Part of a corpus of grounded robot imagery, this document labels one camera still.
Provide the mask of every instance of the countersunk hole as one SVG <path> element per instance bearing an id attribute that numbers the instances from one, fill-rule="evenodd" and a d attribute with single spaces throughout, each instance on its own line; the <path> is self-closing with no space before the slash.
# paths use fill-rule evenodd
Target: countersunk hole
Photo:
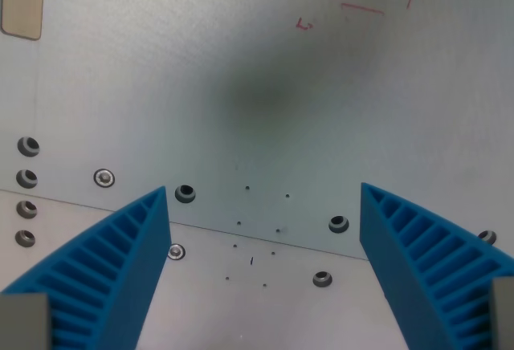
<path id="1" fill-rule="evenodd" d="M 16 173 L 16 181 L 23 188 L 31 189 L 38 184 L 38 177 L 35 176 L 35 173 L 32 171 L 29 171 L 28 169 L 22 169 Z"/>
<path id="2" fill-rule="evenodd" d="M 37 207 L 30 201 L 20 201 L 16 205 L 16 212 L 18 215 L 25 219 L 33 219 L 38 214 Z"/>
<path id="3" fill-rule="evenodd" d="M 180 203 L 191 203 L 196 198 L 196 192 L 190 185 L 179 185 L 177 189 L 175 189 L 175 198 L 180 201 Z"/>
<path id="4" fill-rule="evenodd" d="M 336 216 L 331 219 L 333 224 L 341 224 L 345 219 L 342 216 Z"/>
<path id="5" fill-rule="evenodd" d="M 27 157 L 34 157 L 39 154 L 39 144 L 32 137 L 22 137 L 18 140 L 18 151 Z"/>
<path id="6" fill-rule="evenodd" d="M 316 272 L 312 282 L 316 287 L 328 287 L 332 284 L 332 276 L 327 271 Z"/>
<path id="7" fill-rule="evenodd" d="M 496 237 L 495 231 L 485 230 L 484 232 L 481 232 L 479 234 L 479 238 L 482 239 L 486 243 L 495 244 L 497 237 Z"/>
<path id="8" fill-rule="evenodd" d="M 14 236 L 16 242 L 25 248 L 32 247 L 35 244 L 35 236 L 27 230 L 20 230 Z"/>
<path id="9" fill-rule="evenodd" d="M 194 189 L 190 185 L 181 185 L 180 191 L 185 195 L 191 195 L 193 193 Z"/>
<path id="10" fill-rule="evenodd" d="M 37 179 L 37 176 L 35 176 L 35 173 L 33 173 L 32 171 L 25 171 L 25 176 L 27 176 L 28 179 L 30 180 L 36 180 Z"/>
<path id="11" fill-rule="evenodd" d="M 334 233 L 334 234 L 342 234 L 345 232 L 349 227 L 348 219 L 344 216 L 334 216 L 332 219 L 330 219 L 330 223 L 328 224 L 328 228 Z"/>
<path id="12" fill-rule="evenodd" d="M 25 201 L 25 207 L 28 208 L 31 211 L 35 211 L 36 210 L 36 207 L 34 206 L 34 204 L 32 204 L 29 201 Z"/>

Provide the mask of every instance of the beige label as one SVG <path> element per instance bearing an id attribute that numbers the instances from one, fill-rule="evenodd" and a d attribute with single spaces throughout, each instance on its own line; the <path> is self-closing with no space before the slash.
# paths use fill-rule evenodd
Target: beige label
<path id="1" fill-rule="evenodd" d="M 41 37 L 43 0 L 2 0 L 2 29 L 26 39 Z"/>

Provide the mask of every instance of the metal screw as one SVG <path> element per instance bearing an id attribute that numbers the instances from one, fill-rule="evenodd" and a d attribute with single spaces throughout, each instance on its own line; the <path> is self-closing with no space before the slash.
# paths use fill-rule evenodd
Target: metal screw
<path id="1" fill-rule="evenodd" d="M 186 256 L 186 250 L 180 244 L 174 243 L 168 251 L 168 258 L 172 260 L 180 260 Z"/>
<path id="2" fill-rule="evenodd" d="M 109 188 L 114 185 L 114 174 L 108 169 L 98 169 L 93 175 L 95 183 L 102 188 Z"/>

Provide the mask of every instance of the small hole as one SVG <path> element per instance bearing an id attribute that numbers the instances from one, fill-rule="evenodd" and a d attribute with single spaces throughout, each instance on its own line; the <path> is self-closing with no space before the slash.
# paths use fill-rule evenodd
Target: small hole
<path id="1" fill-rule="evenodd" d="M 25 176 L 27 176 L 27 179 L 30 179 L 30 180 L 36 180 L 37 177 L 35 176 L 35 173 L 33 173 L 32 171 L 25 171 Z"/>
<path id="2" fill-rule="evenodd" d="M 23 231 L 22 233 L 27 237 L 27 239 L 34 238 L 34 235 L 30 231 Z"/>
<path id="3" fill-rule="evenodd" d="M 34 140 L 32 137 L 29 137 L 27 139 L 27 145 L 31 147 L 32 149 L 39 149 L 39 144 L 36 140 Z"/>
<path id="4" fill-rule="evenodd" d="M 191 195 L 193 193 L 194 189 L 190 185 L 181 185 L 180 191 L 185 195 Z"/>
<path id="5" fill-rule="evenodd" d="M 35 211 L 36 210 L 34 204 L 32 204 L 30 201 L 25 201 L 25 207 L 28 208 L 31 211 Z"/>
<path id="6" fill-rule="evenodd" d="M 345 219 L 342 216 L 336 216 L 331 219 L 332 224 L 341 224 Z"/>

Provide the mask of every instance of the gray metal surface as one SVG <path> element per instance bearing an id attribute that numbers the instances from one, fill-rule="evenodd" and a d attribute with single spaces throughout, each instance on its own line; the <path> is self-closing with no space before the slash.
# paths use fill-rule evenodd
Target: gray metal surface
<path id="1" fill-rule="evenodd" d="M 22 199 L 37 221 L 16 214 Z M 1 290 L 109 212 L 0 191 L 0 215 Z M 27 249 L 12 236 L 29 227 Z M 167 259 L 137 350 L 407 350 L 367 261 L 176 224 L 171 234 L 186 256 Z M 319 271 L 329 287 L 312 284 Z"/>
<path id="2" fill-rule="evenodd" d="M 40 41 L 0 36 L 0 186 L 114 210 L 166 185 L 173 222 L 363 258 L 368 181 L 512 240 L 514 0 L 407 1 L 44 0 Z"/>

